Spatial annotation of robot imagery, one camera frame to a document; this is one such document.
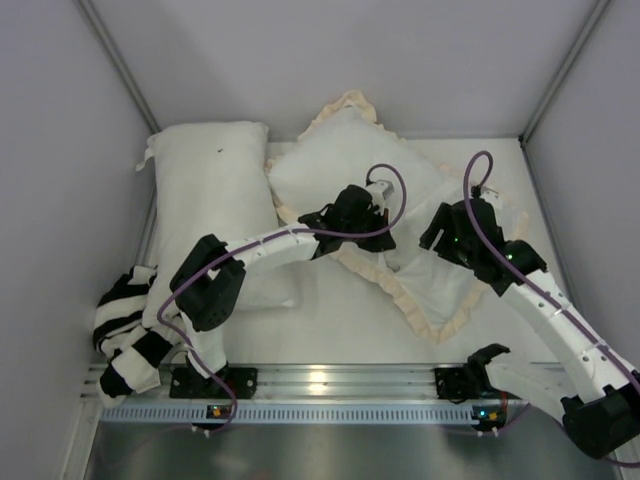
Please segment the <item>black and white striped pillowcase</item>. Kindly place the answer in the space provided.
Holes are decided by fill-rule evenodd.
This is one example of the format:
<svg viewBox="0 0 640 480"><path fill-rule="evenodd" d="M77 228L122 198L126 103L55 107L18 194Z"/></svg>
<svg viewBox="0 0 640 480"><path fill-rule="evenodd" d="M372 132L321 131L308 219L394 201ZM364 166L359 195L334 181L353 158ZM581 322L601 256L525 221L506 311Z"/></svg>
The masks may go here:
<svg viewBox="0 0 640 480"><path fill-rule="evenodd" d="M107 409L119 406L132 394L159 387L161 362L183 342L176 332L184 326L178 315L170 319L170 326L143 325L155 277L154 268L133 266L100 298L96 308L92 344L108 361L96 391Z"/></svg>

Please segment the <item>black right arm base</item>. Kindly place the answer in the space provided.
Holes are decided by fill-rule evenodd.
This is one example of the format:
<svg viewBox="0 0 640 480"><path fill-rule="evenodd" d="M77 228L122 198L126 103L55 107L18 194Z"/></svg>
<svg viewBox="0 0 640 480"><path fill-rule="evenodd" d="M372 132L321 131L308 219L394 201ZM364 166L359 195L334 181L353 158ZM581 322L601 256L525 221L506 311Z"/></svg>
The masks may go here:
<svg viewBox="0 0 640 480"><path fill-rule="evenodd" d="M439 367L434 369L437 397L454 404L469 400L498 399L500 394L493 388L484 371L468 366Z"/></svg>

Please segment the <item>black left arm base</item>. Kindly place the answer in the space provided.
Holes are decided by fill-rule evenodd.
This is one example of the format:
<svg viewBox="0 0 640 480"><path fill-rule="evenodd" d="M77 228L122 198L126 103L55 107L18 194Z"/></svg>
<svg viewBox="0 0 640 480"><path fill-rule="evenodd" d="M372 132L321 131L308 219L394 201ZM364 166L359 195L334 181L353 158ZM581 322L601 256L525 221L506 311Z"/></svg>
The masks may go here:
<svg viewBox="0 0 640 480"><path fill-rule="evenodd" d="M252 399L257 390L258 370L226 365L218 377L237 399ZM230 399L230 394L214 379L201 376L187 363L171 373L169 397L173 399Z"/></svg>

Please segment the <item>bare white pillow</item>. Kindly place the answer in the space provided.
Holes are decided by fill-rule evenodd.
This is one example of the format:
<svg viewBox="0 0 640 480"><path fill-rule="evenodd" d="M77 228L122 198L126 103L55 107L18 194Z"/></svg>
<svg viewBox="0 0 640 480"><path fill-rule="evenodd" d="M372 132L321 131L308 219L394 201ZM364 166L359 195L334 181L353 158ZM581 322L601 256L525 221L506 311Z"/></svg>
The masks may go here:
<svg viewBox="0 0 640 480"><path fill-rule="evenodd" d="M265 175L268 128L260 122L168 127L147 140L156 181L157 276L145 316L154 319L169 282L197 241L235 241L278 225Z"/></svg>

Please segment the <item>aluminium frame post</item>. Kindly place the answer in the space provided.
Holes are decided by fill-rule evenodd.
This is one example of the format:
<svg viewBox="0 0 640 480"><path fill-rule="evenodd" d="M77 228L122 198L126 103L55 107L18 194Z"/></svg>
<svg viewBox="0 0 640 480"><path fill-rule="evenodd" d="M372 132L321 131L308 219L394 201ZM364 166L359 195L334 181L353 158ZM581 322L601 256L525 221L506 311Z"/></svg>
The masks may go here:
<svg viewBox="0 0 640 480"><path fill-rule="evenodd" d="M556 97L565 85L574 67L587 48L595 31L603 22L608 11L615 4L613 0L597 0L592 5L582 21L580 28L573 37L568 50L561 58L550 81L546 85L542 96L536 103L532 113L518 136L518 142L522 149L526 149L548 111L552 107Z"/></svg>
<svg viewBox="0 0 640 480"><path fill-rule="evenodd" d="M94 2L90 0L73 0L72 3L99 44L146 127L152 134L158 133L160 125Z"/></svg>

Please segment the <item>aluminium mounting rail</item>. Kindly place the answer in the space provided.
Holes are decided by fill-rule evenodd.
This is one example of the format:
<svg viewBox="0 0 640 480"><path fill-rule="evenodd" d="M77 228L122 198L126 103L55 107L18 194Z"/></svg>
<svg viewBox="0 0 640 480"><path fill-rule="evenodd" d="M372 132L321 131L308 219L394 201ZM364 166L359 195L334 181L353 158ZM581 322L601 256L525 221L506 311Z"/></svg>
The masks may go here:
<svg viewBox="0 0 640 480"><path fill-rule="evenodd" d="M230 399L173 399L169 397L171 373L183 365L160 367L161 385L126 400L222 401L235 395L226 387ZM434 369L462 367L460 364L260 364L236 365L258 370L254 402L369 402L446 401L437 397ZM99 399L97 381L104 372L103 364L93 365L81 391L83 399Z"/></svg>

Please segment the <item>left aluminium frame post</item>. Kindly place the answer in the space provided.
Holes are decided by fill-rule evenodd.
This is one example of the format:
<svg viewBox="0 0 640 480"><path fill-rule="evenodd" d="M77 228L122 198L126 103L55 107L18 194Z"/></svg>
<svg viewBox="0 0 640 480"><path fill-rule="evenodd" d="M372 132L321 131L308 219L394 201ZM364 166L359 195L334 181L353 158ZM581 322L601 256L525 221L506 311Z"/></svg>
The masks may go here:
<svg viewBox="0 0 640 480"><path fill-rule="evenodd" d="M158 133L160 125L94 2L90 0L73 0L72 3L99 44L146 127L152 134Z"/></svg>

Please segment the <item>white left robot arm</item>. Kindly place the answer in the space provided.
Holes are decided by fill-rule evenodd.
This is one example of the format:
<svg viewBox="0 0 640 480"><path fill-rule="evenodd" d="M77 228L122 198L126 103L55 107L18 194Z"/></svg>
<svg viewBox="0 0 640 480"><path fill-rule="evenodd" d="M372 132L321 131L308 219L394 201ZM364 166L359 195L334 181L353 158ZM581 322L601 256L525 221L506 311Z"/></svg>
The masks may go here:
<svg viewBox="0 0 640 480"><path fill-rule="evenodd" d="M169 283L186 327L191 367L209 379L227 365L223 324L233 313L246 279L281 266L338 251L345 242L372 253L396 248L386 200L390 181L349 185L321 210L269 234L236 242L202 237Z"/></svg>

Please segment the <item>right aluminium frame post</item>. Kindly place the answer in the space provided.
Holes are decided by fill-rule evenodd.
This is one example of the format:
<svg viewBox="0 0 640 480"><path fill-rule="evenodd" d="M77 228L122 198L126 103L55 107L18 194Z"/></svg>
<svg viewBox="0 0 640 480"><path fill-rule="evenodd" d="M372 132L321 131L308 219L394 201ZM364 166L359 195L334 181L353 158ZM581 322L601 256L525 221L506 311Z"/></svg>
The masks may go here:
<svg viewBox="0 0 640 480"><path fill-rule="evenodd" d="M592 5L582 21L580 28L573 37L568 50L561 58L550 81L546 85L542 96L536 103L532 113L518 136L518 142L522 149L526 149L548 111L552 107L556 97L565 85L574 67L587 48L595 31L603 22L608 11L615 4L613 0L597 0Z"/></svg>

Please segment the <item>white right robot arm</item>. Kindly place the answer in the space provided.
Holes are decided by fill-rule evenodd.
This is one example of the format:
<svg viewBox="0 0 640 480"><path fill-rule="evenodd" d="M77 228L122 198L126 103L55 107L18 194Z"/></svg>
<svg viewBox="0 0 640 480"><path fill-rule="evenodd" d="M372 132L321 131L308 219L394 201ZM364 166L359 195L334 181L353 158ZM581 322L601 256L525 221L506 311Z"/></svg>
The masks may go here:
<svg viewBox="0 0 640 480"><path fill-rule="evenodd" d="M468 399L504 391L559 422L587 456L603 459L639 435L639 370L597 334L538 253L507 240L482 198L441 204L419 245L471 270L533 329L567 376L519 359L500 344L471 354L440 395Z"/></svg>

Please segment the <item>grey pillowcase with cream frill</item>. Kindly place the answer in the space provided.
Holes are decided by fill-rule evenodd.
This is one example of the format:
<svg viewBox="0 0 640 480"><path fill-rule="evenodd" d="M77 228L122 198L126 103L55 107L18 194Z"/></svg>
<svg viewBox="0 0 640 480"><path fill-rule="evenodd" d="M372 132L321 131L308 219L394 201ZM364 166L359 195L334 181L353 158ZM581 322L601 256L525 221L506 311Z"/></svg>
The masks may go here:
<svg viewBox="0 0 640 480"><path fill-rule="evenodd" d="M486 285L470 270L419 246L438 207L462 200L462 178L385 130L361 92L349 91L326 105L286 153L268 161L266 171L285 223L319 210L347 185L361 185L367 177L405 186L405 206L399 192L388 202L391 216L401 218L391 231L395 249L369 253L345 243L332 257L378 285L426 340L445 342L469 321Z"/></svg>

